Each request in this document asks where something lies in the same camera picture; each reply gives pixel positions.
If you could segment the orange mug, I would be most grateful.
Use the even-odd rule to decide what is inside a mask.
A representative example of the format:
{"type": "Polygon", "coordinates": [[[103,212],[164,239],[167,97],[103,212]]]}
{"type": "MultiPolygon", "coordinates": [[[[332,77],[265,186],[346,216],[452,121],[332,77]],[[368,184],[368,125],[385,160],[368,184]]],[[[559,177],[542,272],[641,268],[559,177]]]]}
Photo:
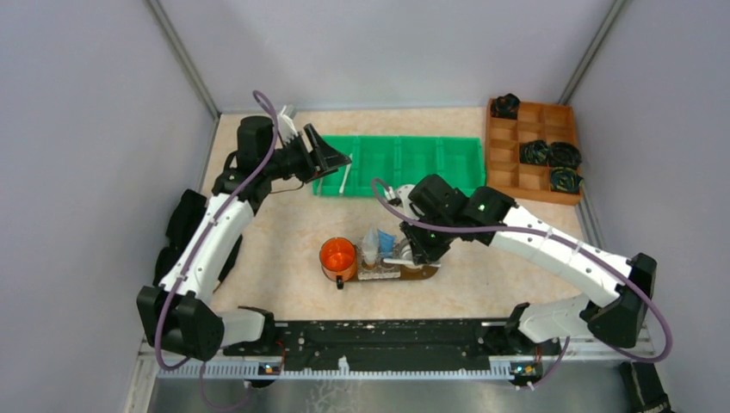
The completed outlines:
{"type": "Polygon", "coordinates": [[[355,245],[343,237],[333,237],[325,241],[319,252],[323,274],[343,290],[344,284],[353,280],[358,271],[359,257],[355,245]]]}

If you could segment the green divided plastic bin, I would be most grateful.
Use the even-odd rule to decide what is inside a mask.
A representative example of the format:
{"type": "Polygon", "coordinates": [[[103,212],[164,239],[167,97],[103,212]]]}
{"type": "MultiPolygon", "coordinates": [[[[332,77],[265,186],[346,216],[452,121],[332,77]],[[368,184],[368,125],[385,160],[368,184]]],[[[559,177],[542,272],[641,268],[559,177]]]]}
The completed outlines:
{"type": "MultiPolygon", "coordinates": [[[[328,135],[325,141],[354,162],[342,197],[371,197],[370,181],[378,177],[392,187],[416,184],[437,174],[449,185],[471,194],[486,183],[480,139],[468,137],[328,135]]],[[[344,168],[317,180],[312,193],[338,195],[344,168]]]]}

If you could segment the white toothpaste tube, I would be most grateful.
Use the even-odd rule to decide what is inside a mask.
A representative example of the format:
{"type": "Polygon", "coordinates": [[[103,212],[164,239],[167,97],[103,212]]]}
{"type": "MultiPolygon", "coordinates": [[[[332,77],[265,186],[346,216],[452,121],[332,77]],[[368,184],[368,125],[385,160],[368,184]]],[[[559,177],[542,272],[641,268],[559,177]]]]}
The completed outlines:
{"type": "Polygon", "coordinates": [[[380,239],[376,228],[370,226],[361,242],[362,259],[366,268],[373,268],[380,259],[380,239]]]}

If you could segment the white toothbrush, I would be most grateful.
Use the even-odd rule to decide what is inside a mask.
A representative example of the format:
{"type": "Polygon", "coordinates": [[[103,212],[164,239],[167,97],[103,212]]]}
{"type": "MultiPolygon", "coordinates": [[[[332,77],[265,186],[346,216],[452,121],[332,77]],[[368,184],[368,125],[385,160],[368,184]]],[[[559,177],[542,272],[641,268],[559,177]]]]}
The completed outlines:
{"type": "Polygon", "coordinates": [[[340,186],[339,186],[338,192],[337,192],[339,196],[344,196],[344,192],[347,187],[347,182],[349,179],[350,171],[351,171],[351,168],[352,168],[353,162],[354,162],[353,156],[354,156],[354,154],[350,153],[350,162],[344,167],[343,178],[342,178],[342,181],[340,182],[340,186]]]}
{"type": "Polygon", "coordinates": [[[424,267],[440,268],[442,266],[440,262],[415,263],[413,260],[406,260],[401,258],[383,258],[382,262],[388,265],[401,265],[411,269],[424,267]]]}

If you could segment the blue toothpaste tube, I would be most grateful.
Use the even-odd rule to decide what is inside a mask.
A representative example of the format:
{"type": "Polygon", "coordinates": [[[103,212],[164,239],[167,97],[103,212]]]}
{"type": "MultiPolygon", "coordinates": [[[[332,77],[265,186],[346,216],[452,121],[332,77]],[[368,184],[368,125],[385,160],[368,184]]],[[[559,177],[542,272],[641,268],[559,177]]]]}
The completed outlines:
{"type": "Polygon", "coordinates": [[[381,258],[393,257],[395,250],[396,236],[388,232],[378,230],[379,255],[381,258]]]}

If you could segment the rolled dark sock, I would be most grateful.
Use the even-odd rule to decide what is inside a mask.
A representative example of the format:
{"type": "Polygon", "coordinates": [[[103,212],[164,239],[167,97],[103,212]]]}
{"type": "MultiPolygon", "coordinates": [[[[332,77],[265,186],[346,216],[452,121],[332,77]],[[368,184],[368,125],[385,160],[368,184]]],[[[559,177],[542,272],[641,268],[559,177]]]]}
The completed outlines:
{"type": "Polygon", "coordinates": [[[507,120],[516,120],[518,118],[521,100],[514,94],[507,94],[493,98],[489,112],[491,117],[507,120]]]}
{"type": "Polygon", "coordinates": [[[552,168],[577,170],[582,163],[580,150],[567,142],[553,142],[548,147],[547,164],[552,168]]]}
{"type": "Polygon", "coordinates": [[[520,163],[548,166],[550,146],[543,139],[521,143],[518,156],[520,163]]]}
{"type": "Polygon", "coordinates": [[[563,194],[579,194],[584,178],[574,169],[556,167],[549,171],[550,189],[563,194]]]}

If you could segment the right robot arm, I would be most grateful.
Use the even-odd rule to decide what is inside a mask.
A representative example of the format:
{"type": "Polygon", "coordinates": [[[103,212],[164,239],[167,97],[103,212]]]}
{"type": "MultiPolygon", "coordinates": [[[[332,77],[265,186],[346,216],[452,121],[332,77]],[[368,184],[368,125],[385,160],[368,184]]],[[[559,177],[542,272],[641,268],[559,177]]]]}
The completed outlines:
{"type": "Polygon", "coordinates": [[[456,239],[506,250],[572,284],[580,293],[547,304],[521,304],[510,315],[523,340],[592,335],[616,348],[633,348],[652,296],[657,262],[600,250],[538,219],[510,196],[490,187],[471,195],[439,175],[389,190],[388,201],[403,208],[400,229],[414,263],[438,262],[456,239]]]}

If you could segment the wooden compartment box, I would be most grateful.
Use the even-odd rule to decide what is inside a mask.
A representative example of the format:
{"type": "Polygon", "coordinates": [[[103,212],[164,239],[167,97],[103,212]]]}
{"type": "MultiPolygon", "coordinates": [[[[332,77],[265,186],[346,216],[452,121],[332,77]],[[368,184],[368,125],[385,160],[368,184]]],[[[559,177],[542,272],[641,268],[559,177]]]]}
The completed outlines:
{"type": "Polygon", "coordinates": [[[486,184],[513,198],[576,206],[583,156],[573,109],[513,94],[486,109],[486,184]]]}

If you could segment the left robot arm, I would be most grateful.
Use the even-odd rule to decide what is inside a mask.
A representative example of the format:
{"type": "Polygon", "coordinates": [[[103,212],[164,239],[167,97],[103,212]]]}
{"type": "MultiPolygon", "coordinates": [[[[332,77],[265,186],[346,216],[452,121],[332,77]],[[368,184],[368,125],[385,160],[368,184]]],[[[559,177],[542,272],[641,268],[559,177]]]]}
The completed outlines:
{"type": "Polygon", "coordinates": [[[192,190],[183,194],[168,224],[169,243],[158,257],[156,280],[137,296],[145,335],[159,362],[164,351],[184,360],[209,361],[232,345],[274,342],[271,312],[249,306],[212,310],[215,285],[232,269],[244,229],[274,181],[295,178],[307,184],[352,162],[313,125],[298,133],[284,115],[244,117],[237,144],[216,178],[212,197],[192,190]]]}

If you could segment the steel cup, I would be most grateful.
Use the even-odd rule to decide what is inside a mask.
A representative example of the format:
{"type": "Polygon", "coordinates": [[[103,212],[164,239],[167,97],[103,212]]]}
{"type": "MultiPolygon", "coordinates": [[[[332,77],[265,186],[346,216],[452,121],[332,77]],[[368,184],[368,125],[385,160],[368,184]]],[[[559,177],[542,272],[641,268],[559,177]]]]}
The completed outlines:
{"type": "Polygon", "coordinates": [[[396,258],[412,260],[412,249],[411,244],[407,238],[403,238],[399,241],[396,249],[396,258]]]}

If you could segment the brown oval wooden tray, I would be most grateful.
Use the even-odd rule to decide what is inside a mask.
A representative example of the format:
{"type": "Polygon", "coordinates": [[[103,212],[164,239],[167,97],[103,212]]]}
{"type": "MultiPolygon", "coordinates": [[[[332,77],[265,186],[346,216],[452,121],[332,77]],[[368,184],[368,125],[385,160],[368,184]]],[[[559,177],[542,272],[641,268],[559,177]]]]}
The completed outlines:
{"type": "MultiPolygon", "coordinates": [[[[396,258],[395,257],[396,249],[397,249],[397,245],[395,246],[395,250],[393,252],[393,257],[391,257],[391,258],[396,258]]],[[[407,268],[405,266],[400,265],[401,276],[398,280],[402,280],[402,281],[427,280],[430,277],[432,277],[433,275],[435,275],[439,269],[440,268],[432,268],[432,267],[411,269],[411,268],[407,268]]],[[[366,281],[349,280],[346,283],[351,283],[351,282],[366,282],[366,281]]]]}

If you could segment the clear glass cup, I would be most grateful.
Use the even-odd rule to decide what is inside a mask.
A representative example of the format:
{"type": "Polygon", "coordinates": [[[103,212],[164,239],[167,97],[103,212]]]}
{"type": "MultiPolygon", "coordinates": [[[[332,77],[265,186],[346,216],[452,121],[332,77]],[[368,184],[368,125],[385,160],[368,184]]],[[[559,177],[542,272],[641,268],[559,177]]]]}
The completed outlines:
{"type": "Polygon", "coordinates": [[[361,241],[356,244],[357,252],[357,271],[353,280],[356,281],[376,281],[376,280],[398,280],[401,276],[400,265],[388,265],[378,260],[373,268],[366,268],[362,259],[361,241]]]}

